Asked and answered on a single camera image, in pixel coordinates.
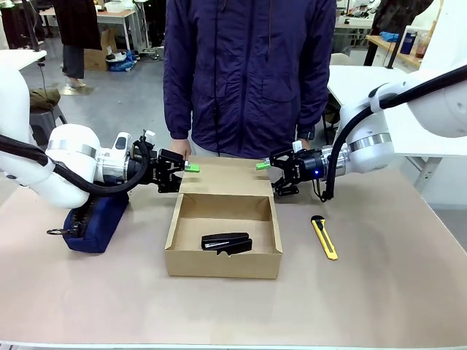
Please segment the person right hand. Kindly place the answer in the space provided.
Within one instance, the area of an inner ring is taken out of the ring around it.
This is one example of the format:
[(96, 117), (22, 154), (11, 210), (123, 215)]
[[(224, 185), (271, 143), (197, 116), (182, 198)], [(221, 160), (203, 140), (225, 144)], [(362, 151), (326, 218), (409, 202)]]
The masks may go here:
[(172, 139), (170, 150), (187, 160), (192, 154), (191, 143), (189, 139)]

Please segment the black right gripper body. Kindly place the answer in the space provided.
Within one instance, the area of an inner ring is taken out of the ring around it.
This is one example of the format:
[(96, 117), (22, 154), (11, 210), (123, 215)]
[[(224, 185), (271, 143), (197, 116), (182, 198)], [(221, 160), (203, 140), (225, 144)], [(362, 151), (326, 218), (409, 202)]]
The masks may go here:
[(298, 183), (326, 177), (328, 161), (321, 149), (302, 149), (296, 153), (296, 179)]

